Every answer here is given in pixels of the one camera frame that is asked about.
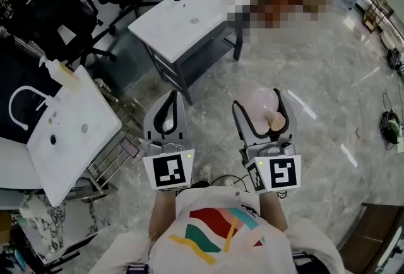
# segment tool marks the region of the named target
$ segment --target metal rack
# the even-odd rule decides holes
[[[98,85],[98,89],[121,120],[122,128],[104,146],[104,149],[87,167],[83,176],[79,178],[79,180],[82,179],[82,182],[86,181],[86,185],[79,186],[76,183],[65,201],[93,201],[116,192],[117,188],[110,183],[110,180],[128,160],[136,158],[136,155],[131,156],[121,146],[121,143],[128,140],[139,152],[143,136],[143,128],[139,120],[143,120],[143,108],[133,99],[116,99],[104,87],[105,85]]]
[[[386,0],[372,0],[371,6],[364,13],[363,24],[373,32],[384,17],[390,17],[393,10]]]

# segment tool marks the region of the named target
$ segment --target colorful shirt graphic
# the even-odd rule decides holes
[[[189,219],[200,222],[187,224],[185,237],[170,235],[172,241],[190,247],[193,252],[208,264],[216,262],[216,258],[208,253],[227,253],[233,237],[243,226],[255,229],[259,223],[257,213],[249,206],[241,208],[203,208],[189,212]],[[254,246],[262,246],[264,239]]]

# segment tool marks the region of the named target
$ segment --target cardboard box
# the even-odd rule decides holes
[[[8,211],[0,211],[0,246],[7,246],[10,241],[13,219]]]

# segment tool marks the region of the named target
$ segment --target small white object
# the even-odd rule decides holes
[[[143,157],[153,190],[176,189],[191,184],[195,150]]]
[[[50,61],[46,56],[42,56],[39,60],[39,66],[45,63],[46,68],[49,71],[50,77],[63,86],[66,86],[70,90],[77,90],[80,87],[80,82],[74,76],[73,72],[65,67],[58,60]]]
[[[65,45],[69,44],[72,39],[76,37],[76,34],[73,33],[70,29],[68,29],[66,26],[62,25],[59,27],[57,30],[58,34],[62,38],[63,42]]]
[[[301,168],[300,155],[256,157],[246,165],[258,194],[299,188]]]

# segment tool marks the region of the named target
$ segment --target white t-shirt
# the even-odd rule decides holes
[[[124,248],[108,250],[90,273],[124,274],[129,263],[147,263],[154,274],[345,273],[333,243],[307,219],[281,232],[258,215],[249,197],[255,194],[209,187],[180,196],[192,190],[199,197],[177,213],[149,255],[133,239],[132,251],[131,244],[120,243]],[[125,258],[125,253],[132,256]],[[115,261],[121,264],[111,268]]]

